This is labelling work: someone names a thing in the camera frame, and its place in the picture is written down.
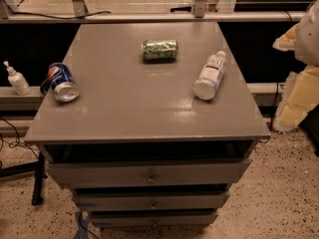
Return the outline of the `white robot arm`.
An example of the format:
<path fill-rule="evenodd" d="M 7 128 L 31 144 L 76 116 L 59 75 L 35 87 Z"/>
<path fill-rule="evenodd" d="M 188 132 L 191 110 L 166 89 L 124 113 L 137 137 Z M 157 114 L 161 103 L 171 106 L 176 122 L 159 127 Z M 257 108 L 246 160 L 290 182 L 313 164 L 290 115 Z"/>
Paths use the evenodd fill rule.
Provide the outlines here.
<path fill-rule="evenodd" d="M 300 73 L 289 73 L 275 113 L 274 128 L 277 131 L 291 131 L 319 105 L 318 5 L 313 4 L 299 23 L 277 38 L 273 48 L 293 51 L 295 59 L 306 65 Z"/>

